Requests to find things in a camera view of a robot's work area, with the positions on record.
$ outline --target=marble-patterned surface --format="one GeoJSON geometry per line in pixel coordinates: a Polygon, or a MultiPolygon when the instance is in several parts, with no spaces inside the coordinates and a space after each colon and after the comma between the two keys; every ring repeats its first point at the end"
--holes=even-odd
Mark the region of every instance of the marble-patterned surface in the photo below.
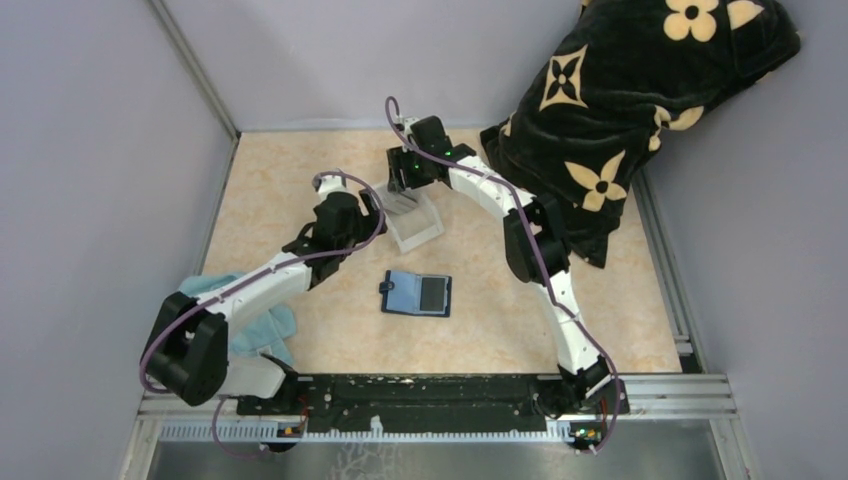
{"type": "MultiPolygon", "coordinates": [[[[476,131],[450,132],[481,152],[476,131]]],[[[315,173],[342,168],[371,183],[386,179],[387,131],[244,134],[206,273],[251,270],[314,219],[315,173]]],[[[298,333],[287,340],[302,372],[555,372],[553,339],[538,298],[515,280],[501,224],[443,185],[427,189],[446,231],[400,255],[389,235],[349,257],[338,273],[294,298],[298,333]],[[385,270],[454,277],[450,318],[380,312],[385,270]]],[[[572,257],[575,292],[590,331],[622,372],[679,371],[635,201],[612,235],[605,270],[572,257]]]]}

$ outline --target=white wall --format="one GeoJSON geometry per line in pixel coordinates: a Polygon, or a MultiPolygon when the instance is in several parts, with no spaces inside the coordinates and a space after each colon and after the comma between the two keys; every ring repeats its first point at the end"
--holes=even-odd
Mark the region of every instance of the white wall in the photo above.
{"type": "Polygon", "coordinates": [[[168,0],[241,130],[385,127],[383,100],[500,121],[578,0],[168,0]]]}
{"type": "Polygon", "coordinates": [[[229,140],[142,1],[0,5],[0,478],[115,478],[229,140]]]}
{"type": "Polygon", "coordinates": [[[711,367],[765,479],[846,478],[848,2],[787,0],[803,50],[649,167],[711,367]]]}

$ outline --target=light blue towel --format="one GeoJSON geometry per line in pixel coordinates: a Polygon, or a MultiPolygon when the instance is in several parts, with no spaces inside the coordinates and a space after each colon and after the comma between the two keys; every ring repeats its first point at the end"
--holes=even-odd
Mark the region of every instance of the light blue towel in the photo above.
{"type": "MultiPolygon", "coordinates": [[[[244,276],[242,272],[228,275],[198,275],[180,284],[180,291],[194,297],[223,287],[244,276]]],[[[294,313],[285,305],[277,305],[259,315],[235,337],[230,339],[229,350],[240,357],[258,357],[261,353],[273,355],[289,365],[294,365],[289,349],[283,340],[297,332],[294,313]]]]}

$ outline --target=black blanket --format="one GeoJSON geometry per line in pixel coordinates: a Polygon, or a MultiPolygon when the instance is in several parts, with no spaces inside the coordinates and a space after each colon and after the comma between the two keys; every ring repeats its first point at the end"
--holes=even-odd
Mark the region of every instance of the black blanket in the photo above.
{"type": "Polygon", "coordinates": [[[633,174],[685,130],[794,56],[773,0],[584,0],[515,113],[480,136],[491,167],[559,199],[572,250],[606,263],[633,174]]]}

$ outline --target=metal frame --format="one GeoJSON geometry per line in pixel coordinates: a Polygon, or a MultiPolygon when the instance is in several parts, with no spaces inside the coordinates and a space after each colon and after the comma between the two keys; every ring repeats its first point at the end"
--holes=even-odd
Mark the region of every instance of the metal frame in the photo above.
{"type": "MultiPolygon", "coordinates": [[[[205,263],[206,252],[211,241],[215,219],[226,189],[229,169],[239,145],[241,132],[236,128],[224,102],[218,95],[213,83],[206,75],[197,55],[186,40],[179,25],[164,0],[144,0],[157,19],[166,37],[174,48],[186,72],[192,78],[200,95],[213,115],[232,139],[227,171],[220,185],[214,217],[206,233],[205,245],[197,259],[195,271],[200,271],[205,263]]],[[[709,420],[716,445],[716,454],[722,464],[725,477],[730,480],[758,479],[758,468],[743,432],[736,404],[727,378],[723,374],[700,373],[707,371],[708,363],[704,358],[698,335],[694,328],[692,311],[685,289],[676,266],[674,255],[668,245],[663,223],[657,209],[650,180],[644,170],[633,180],[642,224],[648,239],[654,267],[660,281],[660,287],[669,315],[669,325],[677,345],[677,351],[683,366],[683,374],[646,374],[622,375],[628,390],[631,413],[620,416],[622,421],[676,421],[709,420]]],[[[159,441],[210,441],[210,428],[201,426],[210,422],[216,403],[206,403],[199,407],[188,407],[173,395],[145,396],[139,407],[127,454],[121,469],[120,478],[124,480],[146,479],[154,460],[156,445],[159,441]]],[[[250,417],[245,419],[235,413],[236,401],[225,402],[220,415],[219,432],[228,442],[257,442],[262,438],[263,425],[296,424],[299,418],[293,416],[250,417]]],[[[527,441],[559,441],[559,429],[567,422],[597,420],[594,415],[567,415],[549,423],[549,431],[541,432],[527,441]]],[[[433,441],[456,441],[457,435],[432,437],[433,441]]],[[[473,442],[480,441],[522,441],[515,435],[477,435],[466,437],[473,442]]],[[[365,434],[311,434],[302,441],[306,442],[349,442],[349,441],[421,441],[423,436],[398,436],[384,434],[372,429],[365,434]]]]}

